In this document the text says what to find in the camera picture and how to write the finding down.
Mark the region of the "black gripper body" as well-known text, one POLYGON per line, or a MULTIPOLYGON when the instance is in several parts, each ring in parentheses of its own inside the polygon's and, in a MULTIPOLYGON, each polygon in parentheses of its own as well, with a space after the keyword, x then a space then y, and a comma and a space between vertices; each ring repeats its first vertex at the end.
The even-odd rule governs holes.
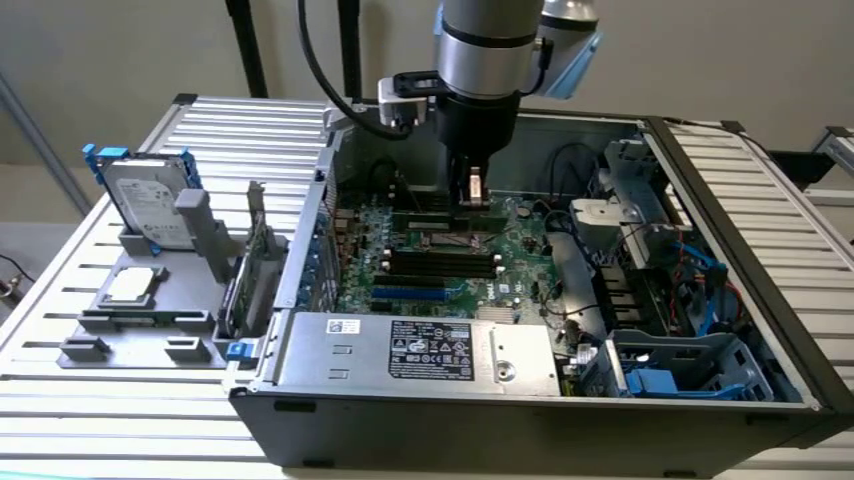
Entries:
POLYGON ((455 159, 488 170, 491 156, 512 139, 520 93, 495 100, 479 100, 456 93, 436 99, 436 133, 455 159))

